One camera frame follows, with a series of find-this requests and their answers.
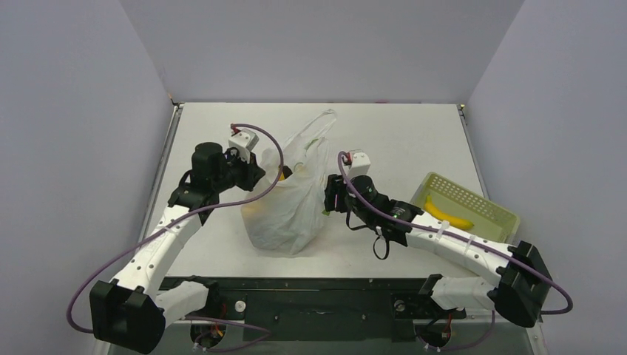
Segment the white plastic bag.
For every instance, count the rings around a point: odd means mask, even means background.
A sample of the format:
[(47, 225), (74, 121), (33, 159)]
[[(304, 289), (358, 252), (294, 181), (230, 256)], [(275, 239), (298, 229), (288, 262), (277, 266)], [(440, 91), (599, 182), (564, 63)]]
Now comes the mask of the white plastic bag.
[(293, 174), (259, 200), (241, 206), (253, 247), (297, 254), (326, 223), (324, 190), (331, 144), (327, 135), (337, 113), (328, 109), (293, 133), (283, 144), (283, 166)]

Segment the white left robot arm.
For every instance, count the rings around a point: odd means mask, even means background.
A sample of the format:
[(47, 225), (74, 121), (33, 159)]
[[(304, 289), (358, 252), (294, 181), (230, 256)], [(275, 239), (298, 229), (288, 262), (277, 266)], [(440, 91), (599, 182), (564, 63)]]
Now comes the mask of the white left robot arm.
[(211, 318), (220, 310), (214, 283), (190, 277), (159, 292), (167, 271), (220, 201), (220, 193), (238, 187), (252, 191), (264, 176), (252, 144), (200, 143), (192, 167), (180, 179), (163, 210), (156, 238), (141, 246), (109, 281), (98, 281), (89, 293), (93, 334), (141, 354), (153, 351), (173, 322), (196, 312)]

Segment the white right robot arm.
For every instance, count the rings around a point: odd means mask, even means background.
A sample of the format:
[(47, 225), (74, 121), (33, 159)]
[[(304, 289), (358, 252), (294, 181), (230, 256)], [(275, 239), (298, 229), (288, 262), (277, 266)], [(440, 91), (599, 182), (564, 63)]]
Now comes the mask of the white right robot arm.
[(494, 311), (531, 328), (539, 320), (551, 275), (538, 249), (525, 241), (496, 243), (447, 226), (429, 212), (377, 192), (367, 175), (352, 179), (355, 196), (341, 175), (328, 176), (325, 210), (357, 217), (386, 245), (421, 249), (474, 273), (474, 277), (429, 276), (417, 296), (427, 316), (455, 308)]

